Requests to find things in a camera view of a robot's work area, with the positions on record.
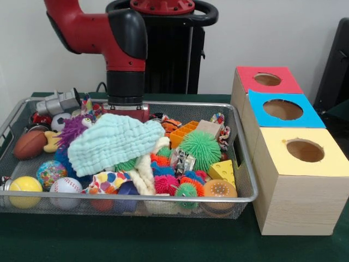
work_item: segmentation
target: yellow ball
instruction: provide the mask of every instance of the yellow ball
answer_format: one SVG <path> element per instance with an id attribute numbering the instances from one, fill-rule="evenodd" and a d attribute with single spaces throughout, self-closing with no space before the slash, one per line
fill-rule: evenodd
<path id="1" fill-rule="evenodd" d="M 29 191 L 29 192 L 42 192 L 43 187 L 34 177 L 22 176 L 15 180 L 10 185 L 10 191 Z M 36 197 L 24 197 L 24 196 L 10 196 L 10 202 L 12 205 L 19 209 L 30 209 L 35 206 L 41 198 Z"/>

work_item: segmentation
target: shape sorter box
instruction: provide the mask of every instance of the shape sorter box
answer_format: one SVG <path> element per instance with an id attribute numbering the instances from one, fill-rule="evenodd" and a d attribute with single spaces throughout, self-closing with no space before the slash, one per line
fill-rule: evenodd
<path id="1" fill-rule="evenodd" d="M 252 90 L 245 101 L 241 122 L 251 159 L 260 127 L 326 128 L 305 95 Z"/>
<path id="2" fill-rule="evenodd" d="M 331 235 L 349 194 L 349 161 L 322 128 L 261 127 L 253 166 L 262 235 Z"/>
<path id="3" fill-rule="evenodd" d="M 262 93 L 303 94 L 287 67 L 237 67 L 230 103 L 237 108 L 240 117 L 249 90 Z"/>

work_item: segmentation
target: circular hole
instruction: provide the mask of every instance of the circular hole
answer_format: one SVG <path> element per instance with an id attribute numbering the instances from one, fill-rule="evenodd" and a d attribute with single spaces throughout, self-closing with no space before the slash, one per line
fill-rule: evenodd
<path id="1" fill-rule="evenodd" d="M 271 116 L 282 120 L 295 120 L 303 115 L 303 109 L 290 101 L 274 99 L 263 104 L 263 109 Z"/>
<path id="2" fill-rule="evenodd" d="M 264 86 L 277 86 L 281 83 L 281 79 L 273 74 L 258 73 L 254 76 L 257 83 Z"/>
<path id="3" fill-rule="evenodd" d="M 321 146 L 305 139 L 289 140 L 287 150 L 299 160 L 312 163 L 322 160 L 325 155 Z"/>

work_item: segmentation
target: baseball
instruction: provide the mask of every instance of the baseball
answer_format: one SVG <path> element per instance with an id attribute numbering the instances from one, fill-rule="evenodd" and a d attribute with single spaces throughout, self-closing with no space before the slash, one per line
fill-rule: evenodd
<path id="1" fill-rule="evenodd" d="M 58 179 L 50 189 L 50 192 L 54 193 L 81 193 L 81 191 L 80 182 L 71 177 Z M 69 210 L 77 207 L 80 200 L 79 198 L 51 198 L 51 203 L 59 209 Z"/>

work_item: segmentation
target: brown football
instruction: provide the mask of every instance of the brown football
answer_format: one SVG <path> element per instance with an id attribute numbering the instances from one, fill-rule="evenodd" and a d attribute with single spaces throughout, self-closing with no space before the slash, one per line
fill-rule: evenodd
<path id="1" fill-rule="evenodd" d="M 46 145 L 47 138 L 44 132 L 33 130 L 18 139 L 13 153 L 19 160 L 30 159 L 40 155 Z"/>

